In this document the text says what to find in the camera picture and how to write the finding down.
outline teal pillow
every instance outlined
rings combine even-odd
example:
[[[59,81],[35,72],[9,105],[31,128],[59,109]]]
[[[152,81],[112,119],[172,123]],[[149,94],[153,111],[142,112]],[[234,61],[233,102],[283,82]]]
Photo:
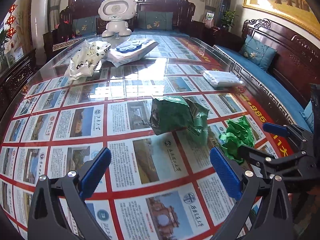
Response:
[[[77,36],[94,35],[97,33],[96,18],[97,16],[91,16],[81,19],[75,19],[72,21],[72,30]]]
[[[239,53],[262,70],[267,71],[277,51],[247,35]]]
[[[172,31],[173,12],[138,11],[138,25],[144,30]]]
[[[300,114],[303,116],[304,120],[306,120],[310,130],[313,132],[315,126],[315,117],[312,111],[311,100],[304,109],[304,112],[300,112]]]

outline dark green package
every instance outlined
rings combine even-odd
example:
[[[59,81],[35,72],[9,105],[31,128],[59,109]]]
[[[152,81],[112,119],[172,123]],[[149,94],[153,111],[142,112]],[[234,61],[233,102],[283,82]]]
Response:
[[[150,126],[156,135],[187,127],[195,142],[205,144],[208,113],[208,109],[181,96],[153,98]]]
[[[241,145],[254,147],[251,126],[245,116],[239,118],[238,122],[229,119],[227,120],[227,124],[226,133],[219,136],[219,139],[224,142],[221,145],[221,149],[230,160],[235,160],[241,164],[244,160],[238,157],[238,148]]]

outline glass tabletop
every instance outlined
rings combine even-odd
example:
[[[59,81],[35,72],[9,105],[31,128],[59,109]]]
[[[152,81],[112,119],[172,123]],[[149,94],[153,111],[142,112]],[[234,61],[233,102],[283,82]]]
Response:
[[[226,55],[205,43],[148,33],[87,41],[107,41],[115,48],[141,38],[159,45],[118,68],[102,60],[92,77],[72,81],[63,74],[84,40],[78,41],[42,67],[7,109],[0,122],[1,205],[20,232],[27,234],[40,175],[63,177],[108,147],[112,163],[86,204],[112,239],[209,239],[235,203],[209,160],[226,120],[245,115],[255,148],[276,158],[293,153],[284,138],[262,131],[264,122],[289,124],[290,116],[254,77],[241,74]],[[245,88],[215,90],[203,70],[232,71]],[[162,95],[180,95],[209,109],[206,146],[197,146],[184,130],[154,135],[146,123],[152,97]],[[260,174],[246,163],[243,168]],[[60,202],[79,235],[66,200]]]

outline white robot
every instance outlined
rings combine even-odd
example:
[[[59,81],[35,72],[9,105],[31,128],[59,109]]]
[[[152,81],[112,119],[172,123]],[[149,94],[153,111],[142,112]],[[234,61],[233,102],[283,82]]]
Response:
[[[98,13],[104,21],[110,21],[102,37],[110,37],[119,32],[119,36],[128,36],[132,31],[125,20],[133,18],[137,13],[136,0],[105,0]]]

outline speaker grille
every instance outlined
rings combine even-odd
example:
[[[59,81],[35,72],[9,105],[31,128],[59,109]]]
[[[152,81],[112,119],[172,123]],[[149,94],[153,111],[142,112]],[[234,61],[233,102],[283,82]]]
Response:
[[[120,9],[121,9],[120,5],[116,4],[111,8],[111,11],[113,13],[117,13],[118,11],[120,11]]]

